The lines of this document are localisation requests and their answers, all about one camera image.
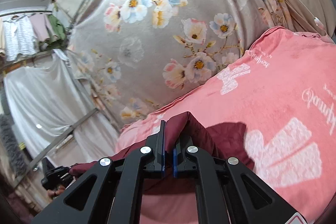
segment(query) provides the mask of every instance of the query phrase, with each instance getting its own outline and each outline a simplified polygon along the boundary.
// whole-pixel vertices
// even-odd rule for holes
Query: red cloth
[[[206,150],[213,157],[227,159],[234,156],[242,161],[248,168],[253,169],[254,162],[248,157],[244,150],[245,131],[246,125],[241,122],[225,122],[205,129],[190,112],[184,112],[167,121],[165,150],[171,154],[180,134],[188,134],[192,137],[195,146]],[[109,158],[113,161],[123,159],[127,157],[130,152],[143,147],[145,144],[146,140],[134,143]],[[95,163],[96,161],[74,165],[70,168],[69,173],[73,176],[81,175],[89,170]]]

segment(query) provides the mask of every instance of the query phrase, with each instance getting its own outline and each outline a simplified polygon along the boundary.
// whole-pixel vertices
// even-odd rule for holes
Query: silver screw
[[[101,166],[107,166],[107,165],[110,165],[111,160],[109,158],[103,158],[103,159],[100,160],[99,163],[100,163]]]
[[[198,148],[192,145],[192,146],[189,146],[187,150],[189,153],[196,153],[198,151]]]
[[[140,152],[142,154],[148,154],[151,151],[152,151],[152,149],[149,146],[144,146],[144,147],[140,148]]]
[[[237,165],[239,163],[239,160],[237,158],[235,158],[235,157],[231,157],[227,161],[231,165]]]

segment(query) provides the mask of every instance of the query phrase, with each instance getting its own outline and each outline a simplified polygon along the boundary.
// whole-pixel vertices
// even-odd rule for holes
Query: floral fabric
[[[121,128],[204,84],[268,28],[284,0],[92,0],[69,49]]]

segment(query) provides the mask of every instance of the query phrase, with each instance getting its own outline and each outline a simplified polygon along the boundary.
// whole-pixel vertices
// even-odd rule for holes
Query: pink bedsheet
[[[274,27],[203,86],[126,127],[117,147],[185,111],[204,127],[243,122],[255,173],[310,222],[336,191],[335,76],[336,45]],[[195,195],[144,196],[141,223],[198,223]]]

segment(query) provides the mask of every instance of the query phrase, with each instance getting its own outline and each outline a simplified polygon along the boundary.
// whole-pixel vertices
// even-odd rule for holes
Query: sticker with red border
[[[299,213],[295,213],[285,224],[307,224],[305,219]]]

